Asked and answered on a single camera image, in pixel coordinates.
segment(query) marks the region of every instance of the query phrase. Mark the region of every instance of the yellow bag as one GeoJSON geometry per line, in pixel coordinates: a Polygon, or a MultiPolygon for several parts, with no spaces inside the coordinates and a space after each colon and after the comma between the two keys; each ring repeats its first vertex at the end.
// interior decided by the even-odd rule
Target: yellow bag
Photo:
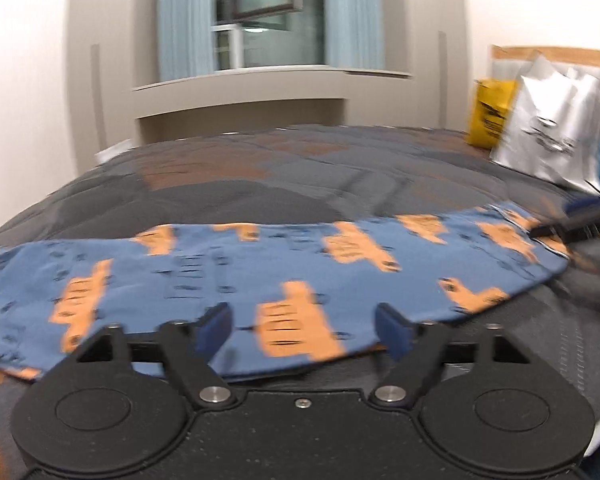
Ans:
{"type": "Polygon", "coordinates": [[[466,142],[480,148],[497,145],[516,94],[515,81],[481,79],[475,91],[474,113],[466,142]]]}

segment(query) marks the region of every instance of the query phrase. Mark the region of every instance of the screw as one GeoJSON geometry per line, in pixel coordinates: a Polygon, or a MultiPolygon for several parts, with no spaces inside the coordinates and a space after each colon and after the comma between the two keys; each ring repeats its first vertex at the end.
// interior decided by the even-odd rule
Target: screw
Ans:
{"type": "Polygon", "coordinates": [[[296,399],[296,408],[308,408],[311,404],[309,399],[296,399]]]}
{"type": "Polygon", "coordinates": [[[200,399],[213,404],[225,402],[226,400],[229,400],[230,397],[231,391],[223,386],[207,386],[200,390],[200,399]]]}
{"type": "Polygon", "coordinates": [[[380,386],[374,395],[384,402],[398,402],[407,396],[407,392],[400,386],[380,386]]]}

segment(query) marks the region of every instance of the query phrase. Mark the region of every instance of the mattress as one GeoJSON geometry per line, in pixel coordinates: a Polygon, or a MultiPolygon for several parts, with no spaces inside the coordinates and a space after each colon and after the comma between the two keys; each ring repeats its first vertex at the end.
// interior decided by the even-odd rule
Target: mattress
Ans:
{"type": "MultiPolygon", "coordinates": [[[[559,216],[572,192],[488,161],[445,130],[303,125],[136,148],[95,168],[0,228],[0,247],[59,238],[129,238],[160,224],[295,224],[442,214],[512,201],[559,216]]],[[[573,248],[563,274],[461,324],[497,322],[553,365],[600,417],[600,240],[573,248]]],[[[258,378],[267,388],[369,391],[383,352],[258,378]]],[[[25,466],[10,411],[29,385],[0,374],[0,471],[25,466]]]]}

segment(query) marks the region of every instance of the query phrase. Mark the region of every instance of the silver bag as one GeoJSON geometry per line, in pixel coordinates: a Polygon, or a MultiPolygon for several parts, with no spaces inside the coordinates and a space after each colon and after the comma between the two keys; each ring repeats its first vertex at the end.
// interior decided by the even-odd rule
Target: silver bag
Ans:
{"type": "Polygon", "coordinates": [[[600,194],[600,79],[575,68],[563,75],[538,56],[518,78],[517,90],[491,160],[600,194]]]}

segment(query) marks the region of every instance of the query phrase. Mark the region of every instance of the light blue curtain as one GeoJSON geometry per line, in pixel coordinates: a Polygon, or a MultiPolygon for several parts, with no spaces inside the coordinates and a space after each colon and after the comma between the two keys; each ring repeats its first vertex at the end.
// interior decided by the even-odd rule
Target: light blue curtain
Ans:
{"type": "Polygon", "coordinates": [[[210,74],[216,69],[216,0],[158,0],[160,81],[210,74]]]}
{"type": "Polygon", "coordinates": [[[324,0],[326,62],[343,68],[384,68],[382,0],[324,0]]]}

